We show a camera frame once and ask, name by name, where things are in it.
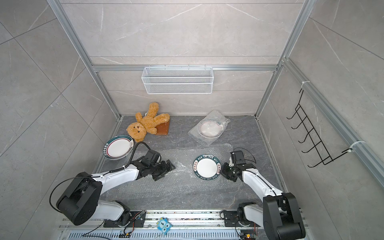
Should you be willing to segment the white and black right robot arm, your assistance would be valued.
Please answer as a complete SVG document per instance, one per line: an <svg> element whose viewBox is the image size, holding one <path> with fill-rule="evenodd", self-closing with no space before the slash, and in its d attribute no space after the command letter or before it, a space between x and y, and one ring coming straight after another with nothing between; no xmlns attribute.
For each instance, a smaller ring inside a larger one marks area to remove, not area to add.
<svg viewBox="0 0 384 240"><path fill-rule="evenodd" d="M241 180L263 203L262 207L252 202L239 204L237 222L263 227L269 240L304 239L306 230L296 197L267 181L255 165L247 163L242 151L233 151L230 155L230 162L223 164L220 174L233 182Z"/></svg>

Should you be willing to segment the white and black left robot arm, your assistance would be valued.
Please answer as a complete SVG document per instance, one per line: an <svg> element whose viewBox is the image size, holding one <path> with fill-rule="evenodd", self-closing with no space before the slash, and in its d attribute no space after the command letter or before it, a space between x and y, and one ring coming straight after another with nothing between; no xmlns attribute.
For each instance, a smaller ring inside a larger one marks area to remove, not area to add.
<svg viewBox="0 0 384 240"><path fill-rule="evenodd" d="M160 153L149 150L145 156L118 169L93 175L81 172L70 179L71 183L57 200L54 209L65 215L75 226L89 220L103 219L125 227L132 221L130 208L121 201L103 201L100 196L148 175L157 181L175 168L170 160L163 161Z"/></svg>

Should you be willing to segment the bubble plate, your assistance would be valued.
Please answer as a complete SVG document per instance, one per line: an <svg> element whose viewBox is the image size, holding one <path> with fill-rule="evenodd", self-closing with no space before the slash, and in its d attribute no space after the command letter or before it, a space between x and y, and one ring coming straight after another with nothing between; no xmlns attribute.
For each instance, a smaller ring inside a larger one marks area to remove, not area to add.
<svg viewBox="0 0 384 240"><path fill-rule="evenodd" d="M223 116L219 111L211 111L189 132L189 136L202 146L210 146L226 130L230 119Z"/></svg>
<svg viewBox="0 0 384 240"><path fill-rule="evenodd" d="M198 156L193 162L195 175L204 181L212 181L220 175L222 164L219 158L213 155Z"/></svg>
<svg viewBox="0 0 384 240"><path fill-rule="evenodd" d="M103 155L108 160L119 160L124 158L134 147L134 140L128 135L118 135L103 147Z"/></svg>

